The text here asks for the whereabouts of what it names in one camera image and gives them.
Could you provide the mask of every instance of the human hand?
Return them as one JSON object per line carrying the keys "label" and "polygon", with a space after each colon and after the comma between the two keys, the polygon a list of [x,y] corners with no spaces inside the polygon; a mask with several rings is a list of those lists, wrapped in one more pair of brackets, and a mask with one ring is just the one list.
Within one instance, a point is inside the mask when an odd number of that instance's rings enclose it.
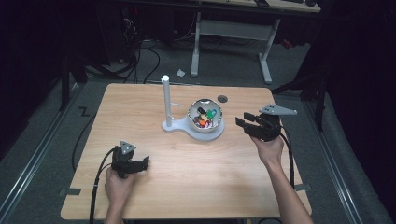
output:
{"label": "human hand", "polygon": [[122,179],[111,167],[107,168],[105,191],[110,200],[110,207],[123,209],[131,193],[135,177],[136,174],[130,174]]}
{"label": "human hand", "polygon": [[264,142],[252,136],[250,136],[250,138],[254,144],[256,144],[260,160],[267,168],[272,165],[281,165],[281,156],[284,142],[280,136],[269,142]]}

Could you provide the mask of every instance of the human arm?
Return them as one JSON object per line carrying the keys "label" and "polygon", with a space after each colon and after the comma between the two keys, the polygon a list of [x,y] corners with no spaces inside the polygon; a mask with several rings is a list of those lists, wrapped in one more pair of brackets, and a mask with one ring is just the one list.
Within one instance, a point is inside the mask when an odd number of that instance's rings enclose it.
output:
{"label": "human arm", "polygon": [[122,179],[116,171],[107,168],[105,190],[110,204],[107,209],[105,224],[122,223],[122,213],[131,194],[135,177],[136,174],[131,174]]}
{"label": "human arm", "polygon": [[272,141],[263,142],[255,137],[250,136],[250,138],[256,145],[260,160],[271,178],[282,223],[313,223],[304,204],[283,172],[281,165],[283,140],[277,137]]}

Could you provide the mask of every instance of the white desk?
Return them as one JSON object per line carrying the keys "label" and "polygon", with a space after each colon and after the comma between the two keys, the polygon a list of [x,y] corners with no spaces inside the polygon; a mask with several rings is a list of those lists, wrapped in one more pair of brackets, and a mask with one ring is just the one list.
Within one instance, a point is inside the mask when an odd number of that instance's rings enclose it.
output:
{"label": "white desk", "polygon": [[[244,7],[256,7],[256,2],[254,0],[202,0],[202,2],[238,5]],[[273,10],[295,10],[301,12],[316,13],[320,12],[320,7],[318,5],[315,5],[314,7],[309,7],[306,4],[292,3],[280,0],[267,0],[267,2],[270,5],[268,8],[271,8]],[[198,12],[195,28],[195,46],[192,53],[191,62],[191,76],[198,76],[200,35],[219,35],[266,41],[266,46],[263,50],[263,53],[259,53],[259,61],[262,67],[262,74],[265,83],[271,84],[271,74],[266,60],[270,52],[271,46],[274,42],[279,23],[280,19],[276,19],[272,26],[229,21],[202,20],[201,13]]]}

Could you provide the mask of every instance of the wooden table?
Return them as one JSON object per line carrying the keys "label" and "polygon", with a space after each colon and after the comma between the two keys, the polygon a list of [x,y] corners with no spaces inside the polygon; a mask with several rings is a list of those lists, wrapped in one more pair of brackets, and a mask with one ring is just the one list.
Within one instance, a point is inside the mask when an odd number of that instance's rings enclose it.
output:
{"label": "wooden table", "polygon": [[[209,142],[186,133],[166,133],[162,128],[165,109],[162,85],[110,84],[106,88],[90,136],[70,188],[81,189],[78,196],[67,195],[64,219],[89,219],[92,185],[100,162],[120,140],[135,146],[134,160],[150,156],[146,172],[138,173],[124,218],[245,218],[279,217],[269,175],[257,149],[235,117],[274,103],[265,88],[204,87],[171,85],[174,119],[181,119],[198,99],[217,101],[223,110],[225,129]],[[284,148],[282,163],[289,176],[289,157]],[[108,199],[102,172],[96,197],[95,219],[106,216]],[[295,184],[301,184],[295,167]],[[298,191],[311,213],[306,193]]]}

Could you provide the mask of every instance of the gray carpet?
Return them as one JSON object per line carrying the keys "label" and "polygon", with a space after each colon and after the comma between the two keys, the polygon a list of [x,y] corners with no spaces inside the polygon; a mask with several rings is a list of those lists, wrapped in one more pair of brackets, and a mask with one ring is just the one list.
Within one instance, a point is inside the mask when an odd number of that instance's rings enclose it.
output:
{"label": "gray carpet", "polygon": [[[171,82],[217,85],[264,87],[274,89],[293,80],[298,68],[309,50],[309,46],[285,49],[280,45],[273,45],[268,58],[270,71],[274,83],[266,85],[257,58],[261,42],[248,43],[239,46],[232,44],[245,43],[241,40],[229,39],[230,42],[218,45],[216,42],[203,44],[201,51],[200,70],[198,77],[190,77],[191,46],[189,42],[179,43],[172,48],[158,43],[151,48],[160,55],[160,65],[149,76],[148,82],[157,83],[163,75],[169,75]],[[145,47],[154,46],[154,42],[145,42]],[[157,55],[147,49],[141,50],[139,65],[137,66],[137,80],[141,83],[147,74],[156,66]],[[110,69],[117,70],[122,64],[114,63]],[[176,76],[178,69],[186,72],[184,77]],[[90,75],[86,85],[78,88],[75,98],[64,119],[52,136],[48,144],[48,152],[38,169],[35,171],[26,191],[18,199],[7,223],[87,223],[88,221],[68,221],[60,217],[64,196],[60,195],[67,189],[73,178],[72,153],[77,144],[75,162],[79,156],[89,134],[91,124],[81,139],[78,138],[84,127],[97,111],[106,85],[120,80],[112,80],[100,76]],[[134,74],[128,83],[134,83]],[[23,168],[34,155],[46,130],[59,116],[61,87],[55,86],[46,101],[37,109],[29,120],[29,125],[22,133],[18,142],[1,161],[3,171],[0,179],[0,202],[7,199]],[[282,116],[286,129],[290,132],[294,157],[305,184],[311,187],[307,192],[312,206],[312,217],[316,223],[350,223],[348,214],[339,198],[337,189],[326,165],[321,143],[312,117],[307,111],[307,105],[300,101],[297,91],[286,91],[275,95],[276,103],[287,108],[296,109],[297,116]],[[363,223],[392,223],[387,211],[376,198],[370,181],[356,160],[350,145],[345,139],[343,130],[338,123],[332,103],[326,98],[326,110],[323,117],[324,135],[327,139],[337,166],[350,189],[350,194],[359,209]]]}

